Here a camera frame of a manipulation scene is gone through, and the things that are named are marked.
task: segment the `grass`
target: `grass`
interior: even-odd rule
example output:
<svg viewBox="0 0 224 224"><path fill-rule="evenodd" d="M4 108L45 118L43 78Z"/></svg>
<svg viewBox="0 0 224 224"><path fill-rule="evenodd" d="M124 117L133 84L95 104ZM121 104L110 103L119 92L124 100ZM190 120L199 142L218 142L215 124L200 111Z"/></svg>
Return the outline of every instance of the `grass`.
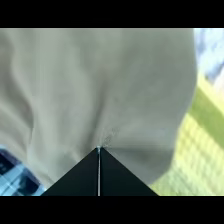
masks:
<svg viewBox="0 0 224 224"><path fill-rule="evenodd" d="M199 76L171 169L151 188L159 195L224 195L223 133L224 103Z"/></svg>

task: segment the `gray fabric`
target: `gray fabric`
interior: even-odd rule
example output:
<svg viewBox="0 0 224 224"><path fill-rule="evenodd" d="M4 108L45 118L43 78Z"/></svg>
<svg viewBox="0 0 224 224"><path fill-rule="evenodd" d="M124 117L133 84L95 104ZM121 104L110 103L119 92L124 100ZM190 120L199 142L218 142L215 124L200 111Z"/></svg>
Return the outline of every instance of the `gray fabric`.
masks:
<svg viewBox="0 0 224 224"><path fill-rule="evenodd" d="M98 145L150 184L195 83L192 29L2 29L0 143L46 187Z"/></svg>

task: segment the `blurry background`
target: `blurry background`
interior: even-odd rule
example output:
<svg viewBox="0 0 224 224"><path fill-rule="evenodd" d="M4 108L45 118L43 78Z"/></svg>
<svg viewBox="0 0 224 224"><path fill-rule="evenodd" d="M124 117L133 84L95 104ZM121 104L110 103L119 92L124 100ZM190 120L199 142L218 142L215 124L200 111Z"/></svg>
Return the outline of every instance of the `blurry background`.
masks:
<svg viewBox="0 0 224 224"><path fill-rule="evenodd" d="M224 195L224 29L195 28L194 34L197 89L171 169L150 186L159 195ZM0 195L35 196L44 190L0 146Z"/></svg>

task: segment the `black pointed object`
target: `black pointed object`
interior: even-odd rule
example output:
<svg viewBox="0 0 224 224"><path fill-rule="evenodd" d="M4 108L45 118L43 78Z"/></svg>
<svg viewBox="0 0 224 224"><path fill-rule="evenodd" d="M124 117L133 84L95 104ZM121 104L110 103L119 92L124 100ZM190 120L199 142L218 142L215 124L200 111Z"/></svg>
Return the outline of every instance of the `black pointed object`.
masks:
<svg viewBox="0 0 224 224"><path fill-rule="evenodd" d="M107 150L98 152L94 149L42 196L97 196L98 177L100 196L157 196Z"/></svg>

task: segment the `beige cloth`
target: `beige cloth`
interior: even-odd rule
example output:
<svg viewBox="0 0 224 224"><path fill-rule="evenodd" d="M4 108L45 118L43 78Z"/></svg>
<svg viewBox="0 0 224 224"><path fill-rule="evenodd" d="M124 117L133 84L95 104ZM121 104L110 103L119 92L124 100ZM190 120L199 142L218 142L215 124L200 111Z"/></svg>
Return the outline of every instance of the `beige cloth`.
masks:
<svg viewBox="0 0 224 224"><path fill-rule="evenodd" d="M192 29L1 29L0 144L46 187L96 146L149 184L195 83Z"/></svg>

